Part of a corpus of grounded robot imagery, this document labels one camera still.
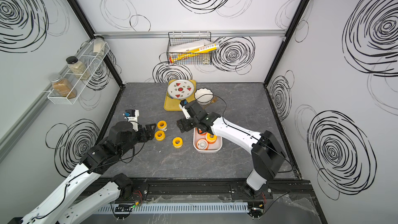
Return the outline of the orange sealing tape roll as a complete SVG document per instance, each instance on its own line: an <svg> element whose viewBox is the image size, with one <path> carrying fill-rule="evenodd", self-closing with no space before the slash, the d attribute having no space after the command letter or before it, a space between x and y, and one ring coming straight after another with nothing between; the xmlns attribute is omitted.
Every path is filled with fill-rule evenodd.
<svg viewBox="0 0 398 224"><path fill-rule="evenodd" d="M197 128L198 135L206 135L206 132L202 131L201 129Z"/></svg>
<svg viewBox="0 0 398 224"><path fill-rule="evenodd" d="M196 148L198 150L207 150L209 143L206 139L199 139L196 143Z"/></svg>

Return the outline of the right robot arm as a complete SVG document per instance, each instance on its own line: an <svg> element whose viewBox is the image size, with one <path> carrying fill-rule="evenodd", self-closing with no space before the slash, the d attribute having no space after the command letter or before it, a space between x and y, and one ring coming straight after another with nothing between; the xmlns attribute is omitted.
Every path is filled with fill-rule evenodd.
<svg viewBox="0 0 398 224"><path fill-rule="evenodd" d="M259 191L279 173L286 155L277 138L270 131L263 133L245 129L217 113L208 113L197 101L182 100L179 104L184 118L177 121L182 133L194 128L227 139L251 154L253 170L246 179L246 187Z"/></svg>

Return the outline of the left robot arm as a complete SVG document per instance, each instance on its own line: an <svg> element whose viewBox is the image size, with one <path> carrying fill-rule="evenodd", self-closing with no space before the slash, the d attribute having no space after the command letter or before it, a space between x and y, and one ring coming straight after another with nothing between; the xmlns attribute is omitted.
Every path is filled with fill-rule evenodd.
<svg viewBox="0 0 398 224"><path fill-rule="evenodd" d="M73 202L110 167L135 149L138 143L154 139L156 124L136 121L116 123L107 137L91 147L69 176L37 207L24 217L14 217L11 224L80 223L98 208L119 198L128 200L135 193L132 181L123 173L114 176L96 193L76 205Z"/></svg>

